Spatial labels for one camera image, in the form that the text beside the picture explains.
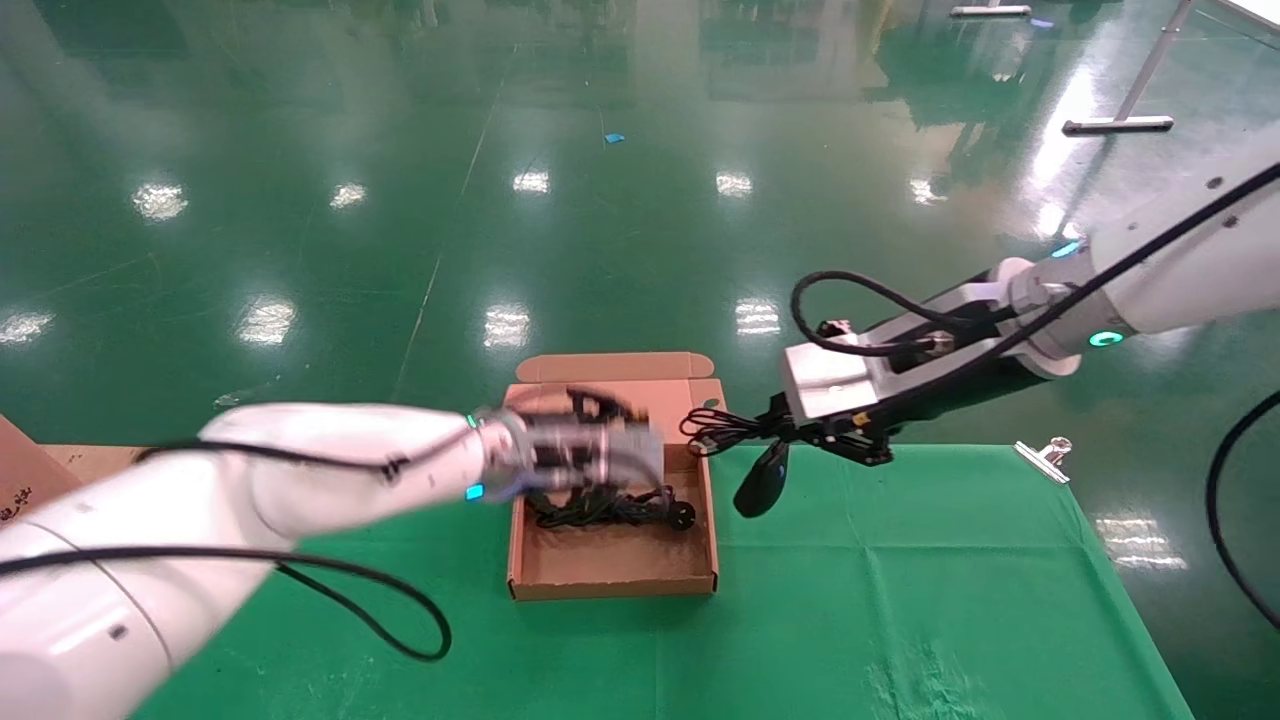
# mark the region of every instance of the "cardboard box lid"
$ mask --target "cardboard box lid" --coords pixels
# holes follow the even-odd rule
[[[70,470],[0,415],[0,516],[29,512],[79,487]]]
[[[522,383],[684,380],[709,378],[712,359],[696,352],[596,352],[539,355],[516,368]]]

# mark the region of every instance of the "cardboard box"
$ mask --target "cardboard box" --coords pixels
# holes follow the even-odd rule
[[[659,525],[541,529],[512,503],[507,587],[515,600],[564,600],[716,592],[719,560],[710,471],[680,433],[680,420],[708,401],[724,404],[710,359],[692,352],[540,355],[520,364],[522,384],[507,401],[527,409],[564,410],[564,388],[607,392],[649,413],[666,443],[663,482],[692,503],[696,524],[677,532]]]
[[[123,473],[145,450],[114,445],[42,445],[40,447],[59,465],[70,470],[82,486]]]
[[[0,415],[0,527],[81,484],[70,470]]]

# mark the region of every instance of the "green epoxy floor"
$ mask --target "green epoxy floor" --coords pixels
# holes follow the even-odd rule
[[[950,5],[9,0],[0,411],[44,442],[141,445],[236,402],[462,410],[530,355],[694,350],[755,414],[801,274],[923,297],[1280,117],[1276,38],[1204,3],[1139,104],[1171,132],[1064,137],[1119,102],[1174,0],[1034,3],[1052,28]],[[1275,314],[1138,338],[904,441],[1070,437],[1192,708],[1271,717],[1280,639],[1220,568],[1201,486],[1276,356]],[[1272,603],[1277,437],[1242,445],[1224,497]]]

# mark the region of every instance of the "black cable bundle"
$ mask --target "black cable bundle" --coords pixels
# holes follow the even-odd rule
[[[539,528],[550,529],[564,525],[582,528],[586,525],[668,525],[673,530],[687,530],[694,527],[698,512],[694,506],[676,500],[671,486],[662,491],[643,495],[618,495],[617,486],[595,484],[589,488],[570,491],[564,505],[557,506],[545,493],[530,492],[525,501],[534,511]]]
[[[783,421],[773,421],[767,415],[751,419],[712,407],[695,407],[680,421],[680,432],[689,437],[690,452],[710,457],[749,439],[777,437]]]

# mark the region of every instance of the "metal clip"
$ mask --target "metal clip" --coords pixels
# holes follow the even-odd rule
[[[1018,455],[1021,455],[1028,462],[1032,464],[1037,470],[1044,474],[1048,479],[1053,480],[1060,486],[1065,486],[1071,482],[1062,470],[1059,469],[1062,465],[1062,459],[1066,454],[1071,452],[1071,441],[1065,437],[1056,437],[1048,441],[1048,445],[1043,450],[1036,451],[1023,442],[1014,443],[1014,450]]]

